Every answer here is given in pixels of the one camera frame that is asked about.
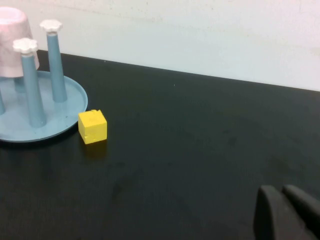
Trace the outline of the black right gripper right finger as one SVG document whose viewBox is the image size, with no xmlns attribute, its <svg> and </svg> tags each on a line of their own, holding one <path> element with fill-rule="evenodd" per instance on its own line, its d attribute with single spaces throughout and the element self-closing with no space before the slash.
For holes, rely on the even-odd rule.
<svg viewBox="0 0 320 240">
<path fill-rule="evenodd" d="M 307 228 L 320 239 L 320 201 L 294 185 L 285 185 L 282 193 L 293 205 Z"/>
</svg>

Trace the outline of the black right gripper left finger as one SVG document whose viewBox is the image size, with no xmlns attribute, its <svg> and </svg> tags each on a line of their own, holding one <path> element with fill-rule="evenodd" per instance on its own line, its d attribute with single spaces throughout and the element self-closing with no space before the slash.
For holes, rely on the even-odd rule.
<svg viewBox="0 0 320 240">
<path fill-rule="evenodd" d="M 312 233 L 289 200 L 271 185 L 257 192 L 253 219 L 256 240 L 310 240 Z"/>
</svg>

